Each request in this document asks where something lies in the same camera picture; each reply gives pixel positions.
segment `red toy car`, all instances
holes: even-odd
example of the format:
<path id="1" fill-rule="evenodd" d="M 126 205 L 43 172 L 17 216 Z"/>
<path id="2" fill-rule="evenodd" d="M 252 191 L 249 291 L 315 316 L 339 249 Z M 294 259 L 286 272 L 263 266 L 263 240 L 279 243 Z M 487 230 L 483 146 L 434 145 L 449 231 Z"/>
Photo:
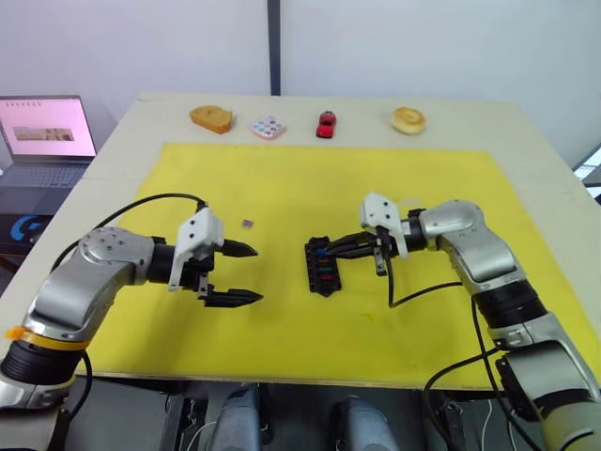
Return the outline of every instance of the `red toy car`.
<path id="1" fill-rule="evenodd" d="M 317 137 L 332 138 L 334 136 L 334 126 L 336 125 L 336 115 L 332 111 L 324 111 L 319 117 L 317 126 Z"/>

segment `laptop keyboard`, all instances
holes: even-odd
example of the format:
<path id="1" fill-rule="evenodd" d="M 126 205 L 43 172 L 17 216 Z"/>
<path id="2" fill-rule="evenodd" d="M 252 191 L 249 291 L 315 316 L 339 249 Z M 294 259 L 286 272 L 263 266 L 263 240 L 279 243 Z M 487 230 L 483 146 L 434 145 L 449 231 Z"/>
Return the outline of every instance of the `laptop keyboard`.
<path id="1" fill-rule="evenodd" d="M 72 188 L 86 169 L 84 164 L 14 165 L 0 177 L 0 186 Z"/>

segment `table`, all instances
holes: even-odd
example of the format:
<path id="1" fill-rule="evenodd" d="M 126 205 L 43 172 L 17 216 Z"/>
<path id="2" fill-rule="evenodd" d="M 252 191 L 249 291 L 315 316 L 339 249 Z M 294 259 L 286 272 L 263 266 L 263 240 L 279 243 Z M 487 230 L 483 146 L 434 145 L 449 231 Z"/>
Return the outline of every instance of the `table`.
<path id="1" fill-rule="evenodd" d="M 192 124 L 188 113 L 202 104 L 232 109 L 233 130 L 218 135 Z M 423 135 L 405 136 L 392 129 L 390 114 L 401 105 L 418 108 L 426 115 L 428 128 Z M 315 137 L 315 128 L 319 114 L 328 109 L 338 117 L 336 136 L 322 140 Z M 514 103 L 184 93 L 142 93 L 134 101 L 5 291 L 0 301 L 0 329 L 21 321 L 62 249 L 134 199 L 164 142 L 265 144 L 248 131 L 248 125 L 265 114 L 279 117 L 288 126 L 277 140 L 280 145 L 488 150 L 532 216 L 601 337 L 601 210 Z M 7 349 L 8 341 L 2 340 L 0 351 Z"/>

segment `floor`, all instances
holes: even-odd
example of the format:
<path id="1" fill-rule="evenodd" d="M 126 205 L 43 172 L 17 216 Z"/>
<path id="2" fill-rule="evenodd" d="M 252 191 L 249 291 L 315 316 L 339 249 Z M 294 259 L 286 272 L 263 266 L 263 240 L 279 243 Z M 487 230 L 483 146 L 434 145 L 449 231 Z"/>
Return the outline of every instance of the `floor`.
<path id="1" fill-rule="evenodd" d="M 198 382 L 188 391 L 208 394 L 207 422 L 214 421 L 223 401 L 239 384 Z M 83 388 L 78 381 L 69 402 L 75 402 Z M 424 428 L 419 392 L 373 388 L 270 385 L 274 439 L 266 451 L 326 451 L 331 406 L 349 395 L 357 395 L 378 406 L 393 429 L 400 450 L 445 450 L 444 443 L 429 427 Z M 69 430 L 67 451 L 149 451 L 157 450 L 165 417 L 166 395 L 108 381 L 95 381 L 90 397 Z M 488 413 L 486 400 L 462 402 L 465 435 L 469 450 L 480 450 L 482 425 Z M 538 425 L 520 422 L 541 443 Z M 208 449 L 212 428 L 203 430 L 197 447 Z M 516 435 L 516 449 L 529 449 Z M 485 450 L 512 449 L 505 419 L 493 403 L 485 435 Z"/>

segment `laptop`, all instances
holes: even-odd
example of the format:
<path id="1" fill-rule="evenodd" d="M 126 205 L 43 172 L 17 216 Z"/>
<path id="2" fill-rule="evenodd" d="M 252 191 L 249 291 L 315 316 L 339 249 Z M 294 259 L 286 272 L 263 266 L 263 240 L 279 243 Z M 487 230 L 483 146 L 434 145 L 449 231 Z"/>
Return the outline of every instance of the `laptop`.
<path id="1" fill-rule="evenodd" d="M 0 131 L 0 214 L 54 214 L 96 156 L 79 96 L 0 96 Z"/>

